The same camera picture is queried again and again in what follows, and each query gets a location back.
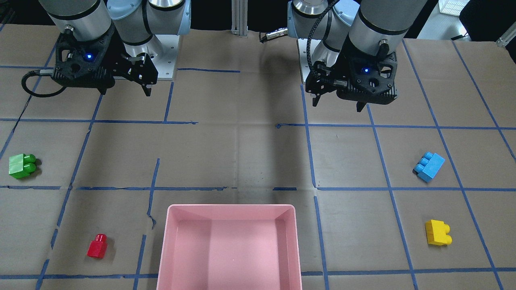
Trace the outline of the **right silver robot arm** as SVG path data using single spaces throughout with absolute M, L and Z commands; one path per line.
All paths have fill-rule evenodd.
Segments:
M 191 28 L 190 0 L 41 0 L 59 28 L 55 67 L 37 72 L 66 88 L 105 94 L 117 79 L 146 96 L 173 78 L 179 37 Z

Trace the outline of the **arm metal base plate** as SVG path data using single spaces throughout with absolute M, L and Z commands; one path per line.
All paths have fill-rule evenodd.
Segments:
M 316 88 L 324 88 L 325 85 L 337 85 L 338 87 L 347 87 L 349 81 L 347 77 L 337 77 L 337 79 L 331 79 L 330 72 L 324 72 L 321 74 L 321 78 L 317 79 L 317 64 L 315 62 L 322 61 L 324 66 L 330 68 L 336 61 L 340 49 L 329 46 L 325 41 L 313 39 L 310 42 L 310 48 L 307 50 L 308 39 L 298 39 L 298 52 L 299 52 L 299 64 L 302 72 L 302 81 L 305 85 L 308 81 L 312 86 Z
M 179 35 L 153 35 L 145 44 L 132 46 L 125 43 L 124 46 L 127 53 L 133 57 L 142 52 L 149 54 L 157 69 L 159 81 L 173 81 L 180 40 Z

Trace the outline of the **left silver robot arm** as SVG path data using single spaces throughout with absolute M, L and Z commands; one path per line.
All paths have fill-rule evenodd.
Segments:
M 396 100 L 396 48 L 423 7 L 423 0 L 291 0 L 288 35 L 306 40 L 299 52 L 312 105 L 332 92 L 358 112 Z

